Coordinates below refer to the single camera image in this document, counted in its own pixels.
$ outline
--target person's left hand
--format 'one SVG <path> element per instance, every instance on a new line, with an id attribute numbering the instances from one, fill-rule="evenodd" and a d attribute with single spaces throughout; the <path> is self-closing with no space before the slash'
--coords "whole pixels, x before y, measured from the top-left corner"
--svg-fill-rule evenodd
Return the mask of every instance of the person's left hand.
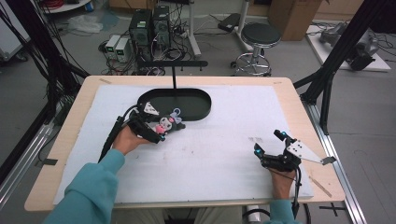
<path id="1" fill-rule="evenodd" d="M 125 156 L 139 145 L 147 143 L 150 143 L 150 141 L 136 136 L 127 125 L 117 135 L 113 143 L 113 148 Z"/>

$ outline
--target person's right hand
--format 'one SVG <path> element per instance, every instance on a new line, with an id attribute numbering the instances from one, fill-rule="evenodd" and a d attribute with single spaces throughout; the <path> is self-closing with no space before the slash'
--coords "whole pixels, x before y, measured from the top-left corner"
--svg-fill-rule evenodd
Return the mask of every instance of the person's right hand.
<path id="1" fill-rule="evenodd" d="M 113 148 L 120 151 L 124 156 L 137 148 L 140 144 L 150 143 L 149 140 L 136 136 L 127 125 L 119 132 L 113 143 Z"/>
<path id="2" fill-rule="evenodd" d="M 280 172 L 276 169 L 268 170 L 272 176 L 274 199 L 289 199 L 291 184 L 294 181 L 296 172 Z"/>

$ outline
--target stool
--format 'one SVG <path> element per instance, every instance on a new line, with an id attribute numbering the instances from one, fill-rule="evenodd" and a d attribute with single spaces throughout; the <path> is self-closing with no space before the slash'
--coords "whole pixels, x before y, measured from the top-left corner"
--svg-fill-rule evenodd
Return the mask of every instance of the stool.
<path id="1" fill-rule="evenodd" d="M 280 33 L 272 26 L 263 23 L 249 23 L 244 26 L 241 33 L 242 40 L 253 47 L 253 52 L 244 53 L 231 63 L 231 67 L 237 68 L 253 76 L 271 76 L 271 67 L 264 57 L 264 50 L 269 49 L 280 41 Z"/>

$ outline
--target small toy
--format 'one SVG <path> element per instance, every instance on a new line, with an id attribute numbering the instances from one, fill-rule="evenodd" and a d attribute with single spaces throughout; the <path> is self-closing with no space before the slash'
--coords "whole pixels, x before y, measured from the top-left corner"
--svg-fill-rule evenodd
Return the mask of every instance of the small toy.
<path id="1" fill-rule="evenodd" d="M 155 125 L 154 131 L 158 134 L 165 135 L 172 131 L 185 129 L 186 125 L 181 122 L 182 119 L 178 116 L 179 114 L 180 109 L 175 108 L 170 115 L 163 116 L 159 124 Z"/>

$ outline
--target pink object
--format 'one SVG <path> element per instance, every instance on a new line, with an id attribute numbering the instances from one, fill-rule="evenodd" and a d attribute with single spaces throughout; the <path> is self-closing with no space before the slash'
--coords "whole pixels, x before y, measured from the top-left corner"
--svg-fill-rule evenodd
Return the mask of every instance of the pink object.
<path id="1" fill-rule="evenodd" d="M 165 129 L 163 128 L 162 125 L 157 124 L 157 125 L 155 126 L 155 132 L 156 132 L 156 133 L 165 133 Z"/>

